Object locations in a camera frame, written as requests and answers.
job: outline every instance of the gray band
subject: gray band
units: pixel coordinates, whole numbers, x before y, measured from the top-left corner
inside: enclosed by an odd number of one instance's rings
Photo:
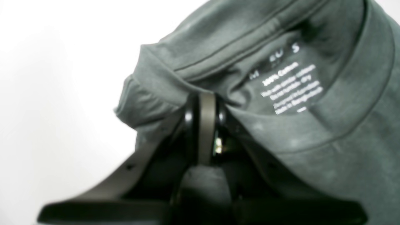
[[[210,165],[214,141],[216,98],[212,93],[200,94],[200,126],[198,138],[198,163]]]

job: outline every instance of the size label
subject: size label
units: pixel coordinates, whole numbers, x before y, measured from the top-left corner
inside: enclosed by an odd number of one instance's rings
[[[299,42],[274,51],[248,75],[256,101],[273,107],[279,114],[305,111],[324,91],[318,79],[317,65],[308,62]]]

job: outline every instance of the dark green t-shirt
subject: dark green t-shirt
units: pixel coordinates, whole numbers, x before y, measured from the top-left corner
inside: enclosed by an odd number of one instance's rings
[[[137,146],[188,93],[223,96],[300,178],[400,221],[400,27],[372,0],[212,0],[143,45],[117,116]]]

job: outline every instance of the printed label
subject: printed label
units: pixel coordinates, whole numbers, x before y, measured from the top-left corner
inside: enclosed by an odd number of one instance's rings
[[[301,52],[298,42],[280,48],[248,75],[249,80],[257,81],[256,90],[263,99],[272,102],[277,115],[305,111],[309,101],[323,93],[316,65],[305,63],[306,60],[285,60],[298,52]]]

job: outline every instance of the white background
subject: white background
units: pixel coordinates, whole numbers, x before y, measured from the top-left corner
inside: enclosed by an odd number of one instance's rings
[[[114,115],[141,44],[206,0],[0,0],[0,225],[101,181],[134,150]],[[400,21],[399,0],[379,0]]]

